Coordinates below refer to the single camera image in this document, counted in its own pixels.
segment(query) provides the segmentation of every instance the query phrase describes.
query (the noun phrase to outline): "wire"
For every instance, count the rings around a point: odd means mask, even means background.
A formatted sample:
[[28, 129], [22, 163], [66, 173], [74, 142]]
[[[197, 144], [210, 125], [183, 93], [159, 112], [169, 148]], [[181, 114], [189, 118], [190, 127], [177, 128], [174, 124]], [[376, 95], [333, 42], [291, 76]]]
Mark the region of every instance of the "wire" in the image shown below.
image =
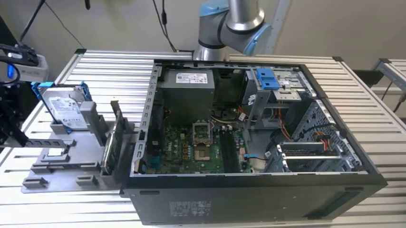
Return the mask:
[[254, 154], [245, 154], [245, 155], [243, 155], [243, 158], [245, 158], [245, 159], [255, 158], [255, 159], [267, 161], [267, 159], [259, 158], [259, 157], [258, 157], [257, 155], [254, 155]]
[[219, 123], [223, 123], [223, 124], [237, 123], [237, 120], [235, 120], [235, 119], [221, 120], [221, 119], [217, 119], [214, 116], [211, 116], [211, 118], [213, 118], [215, 121], [218, 121]]
[[282, 111], [281, 109], [278, 109], [279, 112], [279, 122], [281, 122], [281, 127], [282, 127], [282, 134], [285, 135], [285, 137], [293, 142], [293, 138], [291, 135], [289, 134], [285, 124], [283, 124], [283, 120], [282, 120]]
[[44, 3], [46, 3], [46, 0], [40, 0], [40, 1], [39, 1], [36, 11], [34, 11], [34, 14], [32, 14], [32, 16], [31, 16], [31, 18], [30, 18], [30, 21], [28, 21], [28, 23], [27, 23], [27, 25], [26, 25], [26, 28], [24, 28], [24, 30], [23, 30], [22, 36], [20, 36], [20, 43], [23, 42], [23, 39], [24, 39], [24, 37], [26, 37], [26, 34], [27, 34], [27, 32], [28, 32], [28, 30], [30, 30], [30, 28], [31, 28], [31, 25], [32, 25], [34, 20], [35, 20], [36, 17], [38, 17], [39, 10], [40, 10], [40, 8], [43, 7]]
[[159, 12], [158, 12], [158, 7], [157, 7], [157, 2], [155, 2], [155, 0], [153, 0], [153, 3], [154, 3], [154, 7], [155, 7], [155, 12], [157, 12], [158, 20], [159, 20], [161, 29], [162, 29], [162, 31], [163, 31], [165, 37], [166, 37], [166, 39], [167, 39], [167, 42], [170, 43], [170, 46], [171, 46], [173, 51], [177, 52], [177, 48], [175, 48], [174, 45], [173, 45], [173, 42], [171, 42], [171, 40], [170, 40], [170, 37], [169, 37], [169, 35], [167, 35], [167, 33], [166, 33], [166, 30], [165, 30], [165, 27], [163, 27], [163, 23], [162, 23], [162, 21], [161, 21], [161, 16], [159, 16]]
[[7, 63], [8, 65], [11, 65], [14, 67], [15, 71], [16, 71], [16, 74], [18, 74], [15, 80], [12, 80], [10, 82], [0, 82], [0, 86], [11, 85], [11, 84], [18, 83], [20, 81], [20, 77], [22, 77], [19, 68], [15, 66], [15, 64], [8, 63], [7, 61], [0, 60], [0, 62]]
[[258, 158], [258, 157], [249, 157], [249, 158], [246, 158], [246, 159], [251, 159], [251, 158], [254, 158], [254, 159], [259, 159], [259, 160], [263, 160], [263, 161], [267, 161], [267, 159]]
[[394, 108], [394, 110], [393, 110], [393, 112], [396, 113], [396, 111], [398, 111], [398, 109], [400, 109], [400, 107], [401, 107], [401, 101], [398, 102], [398, 104], [396, 105], [396, 108]]
[[310, 132], [313, 129], [322, 128], [322, 127], [329, 127], [329, 126], [337, 127], [337, 124], [334, 124], [334, 123], [326, 123], [326, 124], [321, 124], [321, 125], [313, 126], [313, 127], [310, 127], [309, 129], [303, 130], [302, 133], [306, 134], [306, 133]]
[[60, 22], [60, 24], [62, 24], [62, 26], [63, 26], [64, 30], [67, 30], [67, 32], [71, 34], [71, 36], [74, 37], [74, 39], [76, 40], [76, 42], [79, 43], [79, 45], [80, 45], [80, 46], [82, 46], [82, 48], [84, 49], [83, 44], [80, 43], [80, 41], [79, 41], [79, 39], [76, 38], [76, 36], [74, 35], [74, 33], [72, 33], [72, 32], [68, 30], [68, 28], [66, 27], [66, 25], [64, 25], [64, 23], [63, 23], [62, 19], [59, 18], [58, 14], [55, 13], [54, 9], [51, 8], [51, 6], [48, 5], [48, 3], [47, 3], [47, 2], [46, 2], [46, 5], [47, 5], [47, 7], [50, 8], [51, 12], [54, 13], [54, 15], [55, 15], [56, 19], [59, 20], [59, 22]]
[[[313, 136], [315, 135], [326, 135], [323, 132], [314, 132]], [[327, 150], [327, 142], [322, 139], [321, 140], [323, 142], [323, 149], [325, 151]]]
[[331, 144], [330, 144], [330, 139], [327, 139], [327, 145], [329, 145], [330, 150], [333, 151]]
[[384, 100], [384, 98], [385, 98], [385, 96], [386, 96], [386, 93], [388, 93], [388, 90], [389, 90], [389, 88], [392, 87], [392, 85], [393, 85], [393, 82], [390, 82], [390, 84], [389, 84], [389, 86], [388, 86], [388, 88], [386, 88], [386, 90], [385, 90], [385, 93], [384, 93], [384, 95], [382, 95], [381, 100]]

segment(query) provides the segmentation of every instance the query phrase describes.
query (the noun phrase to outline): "aluminum extrusion table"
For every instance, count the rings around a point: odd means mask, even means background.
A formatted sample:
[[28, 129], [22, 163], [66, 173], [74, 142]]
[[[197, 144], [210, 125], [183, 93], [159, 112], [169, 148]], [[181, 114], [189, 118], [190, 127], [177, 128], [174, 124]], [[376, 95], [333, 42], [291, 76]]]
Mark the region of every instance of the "aluminum extrusion table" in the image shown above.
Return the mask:
[[400, 89], [406, 93], [406, 60], [381, 58], [374, 66], [374, 70], [381, 71], [393, 81]]
[[[124, 116], [139, 124], [157, 58], [191, 59], [191, 54], [88, 50], [74, 55], [56, 83], [84, 80], [104, 118], [114, 119], [110, 101], [115, 97], [120, 100]], [[333, 221], [201, 224], [194, 227], [406, 227], [406, 126], [349, 66], [331, 57], [231, 55], [230, 59], [307, 65], [389, 186]], [[28, 137], [48, 138], [50, 122], [51, 116], [39, 103], [23, 125]], [[39, 154], [40, 149], [30, 148], [6, 148], [0, 154], [0, 225], [143, 227], [130, 199], [120, 198], [118, 190], [23, 194], [22, 182]]]

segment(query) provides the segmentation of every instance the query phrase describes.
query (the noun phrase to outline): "black cable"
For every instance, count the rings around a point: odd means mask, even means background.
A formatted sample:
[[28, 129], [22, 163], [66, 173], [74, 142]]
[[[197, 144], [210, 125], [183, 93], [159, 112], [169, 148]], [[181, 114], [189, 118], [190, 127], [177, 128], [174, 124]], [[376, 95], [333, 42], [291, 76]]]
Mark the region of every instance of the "black cable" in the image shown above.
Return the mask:
[[159, 16], [159, 12], [158, 12], [158, 7], [157, 7], [157, 2], [155, 2], [155, 0], [153, 0], [153, 3], [154, 3], [154, 7], [155, 7], [155, 12], [157, 12], [157, 16], [158, 16], [158, 21], [159, 21], [161, 29], [162, 29], [162, 31], [163, 31], [165, 37], [166, 37], [166, 39], [167, 39], [167, 42], [170, 43], [170, 46], [171, 46], [173, 51], [177, 52], [177, 48], [175, 48], [175, 46], [173, 45], [173, 42], [171, 42], [171, 40], [170, 40], [170, 37], [169, 37], [167, 34], [166, 34], [166, 30], [165, 30], [165, 27], [163, 27], [163, 23], [162, 23], [162, 21], [161, 21], [161, 16]]
[[51, 6], [48, 5], [48, 3], [46, 3], [46, 5], [48, 6], [51, 12], [54, 13], [56, 19], [59, 20], [60, 24], [63, 25], [64, 30], [67, 30], [67, 32], [71, 34], [71, 36], [74, 37], [74, 39], [76, 40], [76, 42], [79, 43], [79, 45], [82, 46], [82, 48], [84, 49], [84, 46], [82, 45], [80, 41], [78, 40], [76, 36], [72, 34], [72, 32], [68, 30], [68, 28], [64, 26], [64, 23], [62, 21], [62, 19], [59, 18], [59, 16], [56, 15], [54, 9], [51, 8]]
[[11, 85], [11, 84], [18, 83], [18, 82], [20, 81], [20, 77], [22, 77], [19, 68], [15, 66], [15, 64], [8, 63], [7, 61], [0, 60], [0, 62], [7, 63], [8, 65], [11, 65], [11, 66], [14, 67], [16, 73], [18, 73], [18, 76], [16, 76], [15, 80], [14, 80], [14, 81], [10, 81], [10, 82], [0, 82], [0, 86]]
[[254, 159], [259, 159], [259, 160], [263, 160], [263, 161], [267, 161], [267, 159], [258, 158], [258, 157], [249, 157], [249, 158], [246, 158], [246, 159], [251, 159], [251, 158], [254, 158]]
[[401, 101], [398, 102], [398, 104], [396, 105], [396, 108], [394, 108], [394, 110], [393, 110], [393, 112], [396, 113], [396, 111], [398, 111], [398, 109], [400, 109], [400, 107], [401, 107]]
[[389, 84], [389, 86], [388, 86], [388, 88], [386, 88], [386, 90], [385, 90], [385, 93], [384, 93], [384, 95], [382, 95], [381, 100], [384, 100], [384, 98], [385, 98], [385, 96], [386, 96], [386, 93], [388, 93], [388, 90], [389, 90], [389, 88], [392, 87], [392, 85], [393, 85], [393, 82], [390, 82], [390, 84]]
[[317, 129], [317, 128], [322, 128], [322, 127], [329, 127], [329, 126], [334, 126], [336, 128], [340, 128], [337, 124], [334, 123], [326, 123], [326, 124], [322, 124], [322, 125], [317, 125], [317, 126], [313, 126], [310, 128], [307, 128], [306, 130], [303, 130], [301, 133], [299, 133], [299, 138], [297, 138], [294, 140], [294, 142], [299, 141], [299, 139], [302, 139], [305, 137], [305, 134], [307, 132], [310, 132], [313, 129]]
[[32, 14], [32, 16], [31, 16], [31, 19], [30, 19], [30, 21], [28, 21], [28, 23], [27, 23], [27, 25], [26, 25], [24, 30], [23, 30], [22, 36], [20, 36], [20, 43], [23, 42], [23, 39], [24, 39], [24, 37], [26, 37], [26, 34], [27, 34], [28, 30], [30, 30], [30, 27], [31, 27], [31, 25], [32, 25], [34, 20], [36, 19], [36, 16], [38, 16], [38, 14], [39, 14], [39, 10], [40, 10], [40, 8], [43, 7], [44, 3], [46, 3], [46, 0], [40, 0], [40, 1], [39, 1], [36, 11], [34, 12], [34, 14]]
[[163, 26], [165, 26], [165, 32], [166, 32], [166, 37], [167, 37], [167, 41], [170, 42], [170, 45], [171, 45], [171, 48], [173, 50], [177, 52], [177, 48], [171, 42], [171, 39], [170, 39], [170, 34], [167, 32], [167, 28], [166, 28], [166, 25], [167, 25], [167, 16], [166, 16], [166, 0], [163, 0], [163, 12], [161, 13], [161, 16], [162, 16], [162, 20], [163, 20]]
[[270, 142], [266, 146], [266, 152], [271, 149], [273, 146], [277, 146], [277, 142], [275, 142], [275, 138], [278, 137], [278, 135], [282, 133], [281, 129], [277, 129], [273, 131], [271, 135], [269, 136]]

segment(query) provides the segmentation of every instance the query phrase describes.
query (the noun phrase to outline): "blue plastic latch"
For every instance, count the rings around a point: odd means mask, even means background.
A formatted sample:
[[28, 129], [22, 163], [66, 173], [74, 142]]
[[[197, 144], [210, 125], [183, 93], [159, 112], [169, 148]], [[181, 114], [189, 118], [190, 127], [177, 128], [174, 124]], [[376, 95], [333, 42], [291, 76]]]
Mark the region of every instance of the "blue plastic latch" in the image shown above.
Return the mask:
[[88, 85], [84, 83], [84, 81], [82, 81], [80, 87], [82, 87], [82, 89], [83, 89], [84, 99], [86, 99], [87, 101], [94, 101], [92, 98], [91, 98], [91, 94], [90, 94], [90, 87], [88, 87]]
[[279, 89], [279, 83], [271, 69], [257, 68], [257, 77], [261, 82], [262, 89]]
[[14, 71], [15, 71], [15, 69], [14, 69], [14, 67], [12, 67], [12, 65], [7, 65], [7, 77], [10, 78], [10, 79], [12, 79], [14, 78]]
[[42, 87], [42, 88], [51, 88], [54, 85], [55, 85], [54, 82], [42, 82], [39, 84], [39, 87]]
[[222, 13], [229, 10], [227, 0], [211, 0], [203, 2], [201, 6], [201, 17]]

